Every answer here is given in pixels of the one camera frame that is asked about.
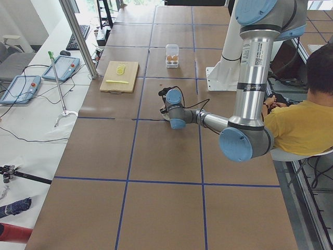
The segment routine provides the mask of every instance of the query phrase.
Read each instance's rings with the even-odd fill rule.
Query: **black tripod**
[[[44,179],[38,176],[32,176],[31,174],[22,173],[19,171],[16,171],[18,168],[15,168],[14,165],[5,165],[3,167],[0,167],[0,174],[4,176],[4,182],[8,183],[10,179],[12,179],[14,176],[22,177],[25,179],[38,181],[46,184],[51,184],[52,180]]]

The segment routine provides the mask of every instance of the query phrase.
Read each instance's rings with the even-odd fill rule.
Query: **computer mouse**
[[[62,56],[70,56],[71,55],[71,53],[69,51],[60,51],[60,54]]]

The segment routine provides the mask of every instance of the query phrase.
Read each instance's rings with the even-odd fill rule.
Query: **cutting board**
[[[119,64],[124,64],[124,74],[117,74]],[[102,92],[132,93],[139,63],[137,61],[110,61],[99,90]],[[129,83],[108,83],[106,80],[126,81]]]

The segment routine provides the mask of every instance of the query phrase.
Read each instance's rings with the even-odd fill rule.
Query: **black keyboard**
[[[89,33],[90,26],[89,25],[79,25],[79,26],[80,26],[80,30],[81,30],[81,34],[83,35],[83,38],[86,39],[88,36],[88,33]],[[66,50],[67,51],[78,51],[79,50],[78,43],[73,34],[67,44]]]

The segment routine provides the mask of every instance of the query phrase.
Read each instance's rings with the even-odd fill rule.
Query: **green tip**
[[[52,52],[52,51],[49,51],[49,52],[48,52],[48,55],[50,56],[50,59],[54,59],[54,57],[53,57],[53,52]]]

